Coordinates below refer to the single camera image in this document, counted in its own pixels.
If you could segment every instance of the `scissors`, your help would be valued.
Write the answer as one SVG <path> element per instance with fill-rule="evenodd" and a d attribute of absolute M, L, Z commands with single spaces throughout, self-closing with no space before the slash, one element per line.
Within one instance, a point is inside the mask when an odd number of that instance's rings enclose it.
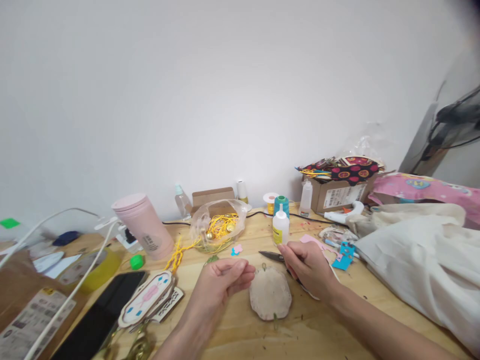
<path fill-rule="evenodd" d="M 269 258 L 270 260 L 285 264 L 285 259 L 282 254 L 279 254 L 273 251 L 259 251 L 259 253 L 262 254 L 264 257 Z M 288 268 L 286 269 L 286 272 L 289 273 L 290 276 L 292 276 L 292 273 Z M 299 283 L 301 288 L 305 290 L 305 292 L 307 292 L 312 298 L 314 298 L 315 300 L 320 300 L 318 297 L 313 296 L 312 293 L 307 290 L 307 288 L 302 284 L 299 278 L 296 279 L 296 282 Z"/>

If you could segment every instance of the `fingernail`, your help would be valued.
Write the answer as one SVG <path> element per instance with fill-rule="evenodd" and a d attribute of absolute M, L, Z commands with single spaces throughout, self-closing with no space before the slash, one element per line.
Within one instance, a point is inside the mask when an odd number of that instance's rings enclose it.
<path fill-rule="evenodd" d="M 238 269 L 238 270 L 242 270 L 245 269 L 245 266 L 247 266 L 247 262 L 246 261 L 239 261 L 235 264 L 235 267 Z"/>

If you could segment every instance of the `left hand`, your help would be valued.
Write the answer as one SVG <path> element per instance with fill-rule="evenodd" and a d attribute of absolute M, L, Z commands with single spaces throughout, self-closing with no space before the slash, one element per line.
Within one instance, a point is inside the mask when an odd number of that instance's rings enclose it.
<path fill-rule="evenodd" d="M 255 277 L 255 267 L 245 259 L 220 259 L 201 270 L 181 322 L 201 325 L 208 336 L 213 332 L 228 299 L 248 289 Z"/>

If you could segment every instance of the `wooden table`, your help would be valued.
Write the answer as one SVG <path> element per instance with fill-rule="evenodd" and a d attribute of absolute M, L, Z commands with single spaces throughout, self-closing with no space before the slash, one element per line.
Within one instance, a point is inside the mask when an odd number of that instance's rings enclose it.
<path fill-rule="evenodd" d="M 290 212 L 298 212 L 297 205 L 290 207 Z M 321 229 L 327 224 L 305 221 L 301 218 L 290 217 L 291 240 L 298 241 L 304 234 L 317 237 Z M 186 225 L 168 225 L 170 234 L 178 240 L 182 236 L 183 244 L 190 244 L 189 227 Z M 81 248 L 88 250 L 98 248 L 101 238 L 76 243 L 74 241 L 67 249 L 67 255 L 74 255 Z M 250 264 L 257 268 L 266 263 L 274 266 L 286 274 L 286 268 L 280 263 L 275 263 L 258 253 L 259 250 L 277 251 L 272 238 L 272 219 L 262 214 L 246 219 L 246 226 L 242 236 L 237 240 L 242 244 L 243 252 L 239 257 L 247 259 Z M 123 249 L 112 245 L 113 249 Z M 230 258 L 231 248 L 224 250 L 218 256 Z M 131 255 L 124 251 L 124 264 L 118 270 L 119 273 L 128 272 L 130 264 L 127 261 Z M 197 282 L 199 273 L 210 255 L 202 254 L 195 249 L 184 253 L 183 260 L 176 273 L 178 286 L 185 292 L 185 297 L 172 311 L 164 323 L 150 323 L 148 333 L 151 341 L 155 344 L 155 350 L 163 343 L 169 333 L 178 323 L 192 290 Z M 150 271 L 151 274 L 162 270 L 167 261 L 153 261 L 146 259 L 142 270 Z M 441 344 L 461 359 L 472 359 L 465 348 L 446 329 L 443 329 L 409 305 L 399 300 L 388 290 L 366 267 L 365 263 L 356 261 L 348 271 L 335 270 L 340 282 L 352 289 L 366 301 L 375 305 L 378 309 L 423 334 L 427 338 Z M 360 344 L 349 331 L 337 321 L 332 312 L 319 301 L 311 298 L 289 276 L 288 285 L 292 295 L 290 313 L 278 323 L 278 329 L 274 329 L 273 322 L 260 320 L 250 307 L 248 291 L 242 291 L 230 299 L 225 315 L 215 332 L 203 359 L 375 359 L 375 357 Z M 107 284 L 96 290 L 78 316 L 77 321 L 86 313 L 90 306 L 105 289 Z M 134 340 L 133 334 L 124 333 L 114 340 L 114 359 L 124 359 Z"/>

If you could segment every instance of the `yellow container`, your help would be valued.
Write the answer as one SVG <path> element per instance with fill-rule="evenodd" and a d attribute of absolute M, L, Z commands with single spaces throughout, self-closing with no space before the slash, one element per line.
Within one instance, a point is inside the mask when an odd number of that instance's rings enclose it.
<path fill-rule="evenodd" d="M 73 291 L 87 273 L 97 254 L 98 251 L 96 250 L 81 256 L 77 261 L 62 271 L 57 280 L 68 290 Z M 104 248 L 93 270 L 87 275 L 85 281 L 80 286 L 79 291 L 88 295 L 97 290 L 115 274 L 120 267 L 121 261 L 116 253 L 108 247 Z"/>

